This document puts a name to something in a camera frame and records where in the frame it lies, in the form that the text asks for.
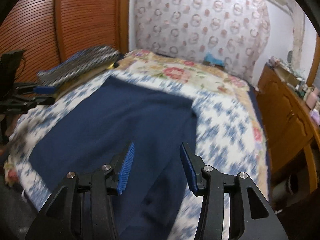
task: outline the black monitor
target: black monitor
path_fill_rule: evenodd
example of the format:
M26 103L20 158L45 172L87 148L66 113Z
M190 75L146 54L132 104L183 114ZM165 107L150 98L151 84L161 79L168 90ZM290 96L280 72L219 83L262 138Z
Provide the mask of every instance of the black monitor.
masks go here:
M13 87L17 69L25 50L14 50L2 54L0 59L0 100L5 100Z

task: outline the blue object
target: blue object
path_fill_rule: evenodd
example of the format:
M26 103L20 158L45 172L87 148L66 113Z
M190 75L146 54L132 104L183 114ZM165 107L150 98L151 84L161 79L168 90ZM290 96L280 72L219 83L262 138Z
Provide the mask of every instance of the blue object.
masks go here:
M209 52L205 55L204 61L208 61L211 65L220 65L220 66L224 67L224 62L222 60L220 60L220 59L216 59Z
M37 143L29 162L53 191L68 172L93 172L134 142L126 189L112 199L120 239L167 239L187 184L180 144L196 148L191 106L188 98L109 77Z
M37 86L33 89L33 92L36 94L54 94L56 92L56 87L41 87Z
M193 195L195 195L199 191L196 181L196 172L191 164L186 149L183 146L180 146L180 159L187 178L189 189L192 191Z
M122 191L125 190L125 186L127 185L133 158L134 158L134 144L131 143L130 148L127 152L127 155L124 159L124 163L122 164L121 170L119 172L119 177L118 177L119 181L117 186L117 192L119 195L122 194Z

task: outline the bed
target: bed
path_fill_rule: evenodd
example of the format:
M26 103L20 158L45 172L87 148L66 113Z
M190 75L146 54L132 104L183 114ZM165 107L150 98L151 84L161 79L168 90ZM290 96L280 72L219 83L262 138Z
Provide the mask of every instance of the bed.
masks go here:
M53 106L38 106L18 120L10 137L9 161L34 206L40 210L50 195L42 177L29 161L37 144L68 113L89 98L109 78L192 100L196 113L196 154L223 173L246 171L268 199L266 139L253 87L218 68L192 61L163 57L148 50L134 50L119 67L103 71L90 80L78 81ZM188 187L168 239L193 239L202 198ZM228 238L229 202L225 195L223 239Z

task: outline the cable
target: cable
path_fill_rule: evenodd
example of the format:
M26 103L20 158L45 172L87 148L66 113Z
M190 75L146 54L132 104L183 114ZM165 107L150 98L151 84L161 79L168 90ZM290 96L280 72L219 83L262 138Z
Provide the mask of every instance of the cable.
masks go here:
M26 62L27 62L27 61L26 61L26 58L25 58L25 57L22 57L22 59L23 59L23 61L24 61L22 70L21 70L19 76L14 79L14 81L16 81L16 80L21 76L21 74L22 74L22 72L24 71L24 68L25 68L25 66L26 66Z

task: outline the white wall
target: white wall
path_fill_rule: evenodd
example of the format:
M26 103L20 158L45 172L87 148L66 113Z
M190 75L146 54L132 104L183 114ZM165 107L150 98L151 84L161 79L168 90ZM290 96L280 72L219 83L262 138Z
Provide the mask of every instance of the white wall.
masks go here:
M301 76L308 78L312 66L313 57L316 49L317 32L306 15L304 39L302 43L302 52L300 60Z
M265 63L272 56L286 60L288 52L292 50L293 46L293 20L289 14L283 11L288 8L276 6L269 1L266 3L270 18L270 37L267 46L255 64L253 85L258 83Z

